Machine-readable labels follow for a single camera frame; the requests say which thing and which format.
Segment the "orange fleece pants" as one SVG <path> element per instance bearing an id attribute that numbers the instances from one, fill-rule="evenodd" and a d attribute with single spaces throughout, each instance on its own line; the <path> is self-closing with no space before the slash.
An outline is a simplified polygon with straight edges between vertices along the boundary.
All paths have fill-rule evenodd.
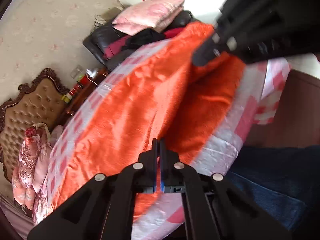
<path id="1" fill-rule="evenodd" d="M 153 138 L 191 163 L 226 116 L 242 78 L 244 63 L 227 53 L 204 67 L 191 57 L 211 34 L 211 25 L 188 24 L 162 49 L 141 62 L 101 100 L 89 122 L 75 116 L 61 150 L 61 181 L 51 208 L 56 209 L 95 174 L 111 176 L 136 162 Z"/>

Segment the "pink checkered bed sheet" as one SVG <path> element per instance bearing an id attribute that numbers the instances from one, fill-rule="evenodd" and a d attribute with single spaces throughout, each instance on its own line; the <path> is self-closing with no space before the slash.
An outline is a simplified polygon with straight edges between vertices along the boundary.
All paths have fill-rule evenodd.
<path id="1" fill-rule="evenodd" d="M 129 56 L 102 81 L 71 118 L 51 152 L 48 175 L 34 203 L 34 224 L 51 213 L 54 196 L 60 190 L 76 139 L 87 127 L 96 108 L 116 83 L 166 44 L 166 41 L 148 44 Z M 284 58 L 247 66 L 227 116 L 191 162 L 192 167 L 205 175 L 226 173 L 238 156 L 250 127 L 269 124 L 274 119 L 290 69 Z M 132 237 L 161 239 L 181 224 L 182 217 L 181 198 L 175 194 L 161 196 L 134 222 Z"/>

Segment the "pink curtain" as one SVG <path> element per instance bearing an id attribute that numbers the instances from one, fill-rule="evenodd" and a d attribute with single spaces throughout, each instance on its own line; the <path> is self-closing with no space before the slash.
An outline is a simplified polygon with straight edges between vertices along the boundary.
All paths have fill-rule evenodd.
<path id="1" fill-rule="evenodd" d="M 25 215 L 20 207 L 15 206 L 12 201 L 2 194 L 1 209 L 19 236 L 22 239 L 27 239 L 28 233 L 34 226 L 32 219 Z"/>

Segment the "floral folded quilt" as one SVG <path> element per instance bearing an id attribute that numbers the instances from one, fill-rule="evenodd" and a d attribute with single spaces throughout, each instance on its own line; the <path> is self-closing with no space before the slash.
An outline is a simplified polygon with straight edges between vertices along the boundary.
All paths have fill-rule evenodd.
<path id="1" fill-rule="evenodd" d="M 47 176 L 52 145 L 51 135 L 44 123 L 25 130 L 18 156 L 18 164 L 12 174 L 14 199 L 21 206 L 32 210 L 36 195 Z"/>

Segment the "dark wooden nightstand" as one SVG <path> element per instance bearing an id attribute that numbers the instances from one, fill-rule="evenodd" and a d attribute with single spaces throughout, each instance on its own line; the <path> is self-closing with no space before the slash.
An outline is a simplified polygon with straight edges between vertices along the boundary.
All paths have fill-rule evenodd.
<path id="1" fill-rule="evenodd" d="M 72 98 L 70 103 L 67 104 L 67 107 L 62 111 L 60 116 L 57 118 L 57 121 L 54 124 L 54 127 L 57 125 L 66 126 L 69 120 L 75 116 L 76 112 L 80 109 L 81 105 L 86 101 L 90 94 L 100 85 L 100 83 L 108 76 L 109 71 L 106 67 L 103 67 L 99 70 L 97 76 L 91 81 L 88 81 L 88 84 L 81 89 L 75 97 Z"/>

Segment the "pink pillow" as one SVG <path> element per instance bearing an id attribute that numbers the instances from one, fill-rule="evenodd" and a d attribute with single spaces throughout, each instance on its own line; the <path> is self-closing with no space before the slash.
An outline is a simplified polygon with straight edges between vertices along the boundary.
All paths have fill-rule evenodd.
<path id="1" fill-rule="evenodd" d="M 133 36 L 144 29 L 160 33 L 183 11 L 185 0 L 146 0 L 124 9 L 113 21 L 118 31 Z"/>

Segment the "yellow small box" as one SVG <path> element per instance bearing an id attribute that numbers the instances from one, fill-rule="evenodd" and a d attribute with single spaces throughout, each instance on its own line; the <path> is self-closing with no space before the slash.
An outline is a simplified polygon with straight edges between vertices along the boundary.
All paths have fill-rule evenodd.
<path id="1" fill-rule="evenodd" d="M 69 103 L 71 101 L 71 99 L 72 99 L 72 96 L 67 93 L 67 94 L 63 95 L 61 100 L 63 100 L 65 103 Z"/>

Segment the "black garment on sofa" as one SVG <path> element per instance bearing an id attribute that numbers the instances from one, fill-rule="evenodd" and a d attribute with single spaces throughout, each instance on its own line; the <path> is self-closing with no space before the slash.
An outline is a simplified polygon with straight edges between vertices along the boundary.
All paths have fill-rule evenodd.
<path id="1" fill-rule="evenodd" d="M 122 46 L 121 50 L 137 50 L 146 44 L 158 42 L 164 39 L 164 34 L 158 33 L 153 29 L 144 29 L 138 32 L 137 34 L 129 37 L 125 41 L 125 44 Z"/>

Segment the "red tin can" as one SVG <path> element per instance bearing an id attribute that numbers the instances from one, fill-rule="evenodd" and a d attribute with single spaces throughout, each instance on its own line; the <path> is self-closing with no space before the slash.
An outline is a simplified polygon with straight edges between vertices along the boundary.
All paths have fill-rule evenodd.
<path id="1" fill-rule="evenodd" d="M 80 83 L 77 83 L 70 91 L 69 94 L 74 97 L 76 94 L 78 94 L 82 90 L 82 86 Z"/>

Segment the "tufted brown headboard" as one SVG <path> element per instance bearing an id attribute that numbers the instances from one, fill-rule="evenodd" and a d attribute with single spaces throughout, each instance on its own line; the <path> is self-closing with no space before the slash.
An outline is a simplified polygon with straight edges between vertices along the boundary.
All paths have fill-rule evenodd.
<path id="1" fill-rule="evenodd" d="M 65 87 L 54 70 L 43 69 L 31 84 L 18 87 L 19 95 L 1 105 L 1 163 L 4 178 L 11 182 L 25 130 L 34 124 L 45 123 L 51 131 L 67 104 L 62 96 Z"/>

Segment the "red mug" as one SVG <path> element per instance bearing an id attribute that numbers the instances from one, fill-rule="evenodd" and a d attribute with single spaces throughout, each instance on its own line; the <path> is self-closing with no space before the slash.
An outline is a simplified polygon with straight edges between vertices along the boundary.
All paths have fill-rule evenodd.
<path id="1" fill-rule="evenodd" d="M 78 83 L 82 88 L 84 88 L 84 87 L 86 87 L 86 86 L 90 83 L 90 81 L 89 81 L 87 75 L 83 75 L 83 76 L 80 76 L 80 77 L 78 78 L 77 83 Z"/>

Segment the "magenta garment on sofa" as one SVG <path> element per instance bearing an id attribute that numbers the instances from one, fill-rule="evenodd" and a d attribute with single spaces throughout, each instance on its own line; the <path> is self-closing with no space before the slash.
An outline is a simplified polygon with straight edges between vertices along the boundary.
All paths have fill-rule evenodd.
<path id="1" fill-rule="evenodd" d="M 174 28 L 174 29 L 170 29 L 170 30 L 165 31 L 162 34 L 165 35 L 165 40 L 166 40 L 166 39 L 173 38 L 173 37 L 177 36 L 183 29 L 184 29 L 184 27 Z M 111 59 L 112 57 L 114 57 L 117 54 L 119 54 L 120 52 L 122 52 L 121 48 L 125 44 L 125 41 L 129 37 L 131 37 L 131 36 L 126 35 L 126 36 L 114 41 L 113 43 L 111 43 L 106 49 L 104 49 L 104 58 Z"/>

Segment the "black leather sofa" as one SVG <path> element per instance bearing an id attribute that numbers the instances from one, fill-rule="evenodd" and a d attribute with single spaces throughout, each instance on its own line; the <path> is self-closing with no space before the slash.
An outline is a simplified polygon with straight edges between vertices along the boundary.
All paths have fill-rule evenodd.
<path id="1" fill-rule="evenodd" d="M 185 27 L 191 22 L 195 22 L 196 19 L 192 13 L 188 10 L 180 12 L 176 18 L 169 24 L 167 28 L 161 33 L 167 30 Z M 127 34 L 116 30 L 111 22 L 107 22 L 95 29 L 88 37 L 83 40 L 83 45 L 93 54 L 93 56 L 107 68 L 109 72 L 116 69 L 125 59 L 127 59 L 135 51 L 125 50 L 112 57 L 111 59 L 104 58 L 104 49 L 106 49 L 114 41 L 126 36 Z"/>

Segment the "wall socket plate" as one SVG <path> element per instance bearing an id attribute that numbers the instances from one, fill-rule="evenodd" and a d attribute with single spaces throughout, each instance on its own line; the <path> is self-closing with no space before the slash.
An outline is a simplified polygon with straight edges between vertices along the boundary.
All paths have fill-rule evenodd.
<path id="1" fill-rule="evenodd" d="M 75 79 L 78 75 L 80 75 L 83 72 L 83 67 L 80 65 L 77 65 L 70 73 L 70 77 Z"/>

